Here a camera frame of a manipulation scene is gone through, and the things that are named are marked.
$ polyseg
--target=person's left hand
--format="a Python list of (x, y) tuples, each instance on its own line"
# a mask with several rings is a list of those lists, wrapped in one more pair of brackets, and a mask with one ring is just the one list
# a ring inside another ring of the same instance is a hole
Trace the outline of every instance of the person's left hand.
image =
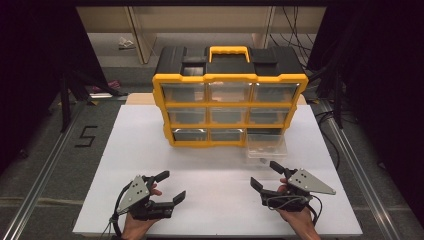
[[(160, 196), (162, 195), (162, 192), (155, 189), (157, 184), (153, 184), (153, 188), (150, 191), (151, 195)], [(141, 221), (134, 219), (131, 214), (127, 213), (127, 217), (125, 219), (125, 226), (124, 231), (122, 232), (122, 239), (128, 239), (128, 240), (139, 240), (146, 232), (149, 230), (149, 228), (159, 221), (160, 219), (154, 219), (154, 220), (147, 220), (147, 221)]]

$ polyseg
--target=storage organizer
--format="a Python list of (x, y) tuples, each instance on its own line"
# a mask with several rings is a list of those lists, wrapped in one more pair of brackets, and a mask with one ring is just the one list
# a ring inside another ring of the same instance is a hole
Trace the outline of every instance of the storage organizer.
[(172, 146), (248, 143), (260, 156), (281, 142), (307, 83), (290, 47), (165, 47), (153, 95)]

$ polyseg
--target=transparent drawer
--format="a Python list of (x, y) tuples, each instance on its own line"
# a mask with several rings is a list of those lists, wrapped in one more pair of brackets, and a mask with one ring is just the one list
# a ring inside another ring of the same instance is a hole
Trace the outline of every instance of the transparent drawer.
[(205, 123), (206, 108), (168, 108), (171, 124)]
[(209, 108), (212, 123), (244, 123), (246, 108)]
[(291, 102), (298, 83), (256, 83), (255, 102)]
[(206, 141), (208, 133), (206, 129), (174, 128), (172, 129), (175, 141)]
[(203, 83), (162, 83), (167, 102), (203, 102), (205, 85)]
[(288, 108), (251, 108), (249, 123), (282, 124), (288, 112)]
[(216, 128), (211, 129), (211, 140), (212, 141), (241, 141), (243, 137), (243, 129), (226, 129)]
[(213, 102), (247, 102), (250, 85), (244, 82), (209, 83), (210, 101)]
[(284, 135), (247, 134), (247, 157), (257, 159), (284, 159), (287, 147)]

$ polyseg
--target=floor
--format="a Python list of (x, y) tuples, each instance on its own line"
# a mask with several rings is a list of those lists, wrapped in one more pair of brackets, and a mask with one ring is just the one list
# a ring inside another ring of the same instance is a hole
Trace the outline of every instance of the floor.
[[(151, 77), (158, 60), (158, 54), (163, 46), (209, 46), (209, 45), (247, 45), (253, 42), (248, 34), (160, 34), (153, 48), (154, 54), (148, 64), (140, 64), (134, 49), (119, 50), (121, 37), (132, 41), (131, 34), (89, 34), (92, 45), (98, 56), (108, 81), (119, 80), (121, 92), (151, 92)], [(300, 41), (304, 47), (310, 48), (315, 36), (302, 35)], [(273, 34), (275, 42), (287, 45), (279, 34)], [(300, 61), (299, 48), (295, 47)], [(304, 93), (305, 98), (315, 114), (324, 112), (325, 103), (331, 107), (331, 99), (317, 99), (315, 89), (317, 82), (311, 83)], [(39, 173), (45, 169), (44, 164), (56, 157), (52, 171), (47, 176), (45, 185), (41, 189), (37, 202), (24, 228), (18, 233), (20, 239), (86, 239), (72, 233), (73, 225), (78, 218), (79, 211), (85, 196), (90, 188), (91, 181), (96, 173), (103, 150), (113, 128), (119, 108), (125, 104), (125, 99), (104, 99), (90, 103), (73, 101), (72, 111), (74, 122), (72, 130), (67, 134), (64, 145), (55, 156), (52, 150), (57, 149), (55, 144), (63, 137), (61, 129), (61, 108), (59, 97), (52, 103), (50, 114), (45, 116), (43, 123), (38, 127), (28, 144), (27, 158), (18, 158), (0, 176), (0, 235), (4, 236), (9, 224), (12, 224), (15, 215), (24, 203), (24, 199), (31, 192)], [(393, 220), (393, 225), (399, 233), (399, 239), (424, 239), (424, 230), (417, 222), (414, 214), (399, 194), (388, 173), (379, 166), (378, 156), (362, 131), (361, 123), (349, 111), (347, 102), (343, 105), (343, 132), (347, 136), (356, 157), (362, 166), (365, 176), (369, 180), (382, 206)], [(358, 221), (363, 229), (363, 235), (350, 239), (385, 239), (384, 231), (380, 229), (376, 216), (373, 214), (367, 198), (359, 184), (348, 159), (337, 143), (337, 138), (331, 127), (332, 119), (323, 121), (323, 132), (328, 150), (335, 164), (340, 159), (338, 173), (345, 187), (345, 191), (352, 204)], [(80, 138), (85, 131), (86, 136), (94, 136), (90, 147), (90, 139)]]

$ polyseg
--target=gray carpet floor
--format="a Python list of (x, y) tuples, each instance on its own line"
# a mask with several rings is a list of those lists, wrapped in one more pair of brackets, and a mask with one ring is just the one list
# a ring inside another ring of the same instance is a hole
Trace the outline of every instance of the gray carpet floor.
[[(151, 92), (153, 67), (104, 67), (106, 78), (120, 80), (121, 92)], [(304, 93), (307, 99), (316, 99), (313, 83)], [(8, 224), (13, 219), (22, 199), (27, 195), (33, 182), (43, 167), (61, 129), (61, 108), (59, 97), (50, 107), (51, 115), (46, 116), (38, 127), (26, 150), (26, 159), (16, 159), (0, 176), (0, 235), (3, 236)], [(125, 104), (122, 100), (108, 99), (87, 104), (79, 115), (69, 140), (59, 161), (39, 199), (20, 239), (85, 239), (72, 233), (83, 201), (90, 188), (101, 160), (103, 150), (112, 131), (119, 108)], [(322, 112), (321, 104), (311, 104), (315, 114)], [(424, 230), (417, 222), (405, 200), (400, 195), (389, 174), (377, 165), (379, 159), (362, 130), (361, 123), (349, 112), (343, 112), (345, 134), (366, 170), (372, 185), (384, 206), (389, 211), (394, 225), (402, 239), (424, 239)], [(80, 139), (85, 126), (97, 126), (86, 131), (95, 136), (91, 147), (78, 148), (76, 145), (87, 144), (88, 139)], [(322, 129), (335, 143), (328, 121)], [(330, 141), (327, 147), (334, 162), (337, 154)], [(384, 239), (381, 230), (366, 202), (358, 183), (340, 153), (339, 177), (343, 183), (349, 201), (352, 204), (364, 234), (350, 239)]]

